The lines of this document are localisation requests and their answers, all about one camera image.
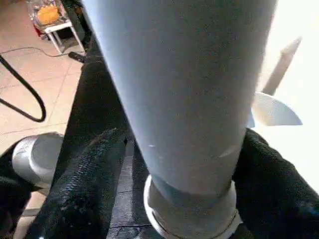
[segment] table leg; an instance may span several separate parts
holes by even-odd
[[[60,47],[58,46],[54,36],[52,35],[52,32],[48,33],[48,36],[50,38],[50,40],[52,41],[53,45],[55,46],[55,48],[58,50],[58,52],[60,53],[60,55],[62,54]]]
[[[58,33],[56,31],[54,31],[53,35],[55,36],[55,38],[58,41],[59,45],[62,46],[62,41],[61,41],[61,38],[59,37]]]
[[[82,42],[81,42],[80,38],[78,37],[78,34],[76,33],[74,27],[71,26],[70,28],[71,28],[71,31],[73,32],[73,35],[74,35],[75,39],[79,43],[80,47],[82,48],[83,51],[85,51],[84,46],[82,45]]]

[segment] black cable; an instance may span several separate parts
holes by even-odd
[[[17,108],[16,106],[8,103],[7,101],[3,100],[0,98],[0,103],[4,104],[5,106],[9,107],[10,109],[18,112],[19,114],[27,117],[28,119],[35,121],[35,122],[43,122],[46,118],[46,110],[45,110],[45,105],[43,100],[41,99],[40,95],[35,91],[35,89],[21,76],[19,75],[19,73],[17,71],[15,71],[15,69],[13,67],[10,66],[10,64],[0,55],[0,62],[4,65],[4,67],[6,67],[6,69],[8,71],[10,71],[10,73],[16,77],[21,84],[23,84],[30,92],[31,94],[35,97],[35,99],[38,101],[40,108],[41,108],[41,112],[42,112],[42,116],[41,118],[35,118],[31,115],[29,115],[28,113],[22,111],[21,109]]]
[[[16,48],[16,49],[12,49],[12,50],[8,50],[8,51],[0,52],[0,55],[6,54],[6,53],[9,53],[9,52],[12,52],[12,51],[19,51],[19,50],[25,50],[25,49],[35,49],[35,50],[41,51],[44,55],[49,56],[49,57],[60,57],[60,56],[68,55],[68,53],[65,53],[65,54],[61,54],[61,55],[54,55],[54,56],[52,56],[52,55],[47,54],[47,53],[46,53],[45,51],[43,51],[42,49],[37,48],[37,47],[33,47],[33,46],[21,47],[21,48]]]

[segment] tiled floor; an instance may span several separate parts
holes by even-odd
[[[29,20],[26,3],[13,3],[0,8],[0,53],[19,47],[38,47],[50,55],[57,55],[53,44],[41,40]],[[78,46],[67,49],[80,51]],[[17,140],[44,132],[64,133],[76,92],[81,63],[68,56],[51,58],[36,50],[21,50],[4,54],[3,57],[37,90],[43,98],[47,119],[35,123],[0,105],[0,154]],[[39,117],[41,111],[33,96],[0,65],[0,97]],[[38,208],[45,197],[33,193],[28,208]],[[21,238],[33,218],[23,218],[15,238]]]

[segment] orange object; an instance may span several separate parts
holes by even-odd
[[[44,6],[38,13],[37,18],[43,25],[54,23],[59,19],[59,12],[57,6]]]

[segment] silver cylinder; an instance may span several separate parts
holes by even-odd
[[[83,2],[154,185],[174,207],[213,207],[231,188],[276,1]]]
[[[12,166],[26,181],[49,188],[63,142],[63,136],[52,132],[22,139],[14,148]]]

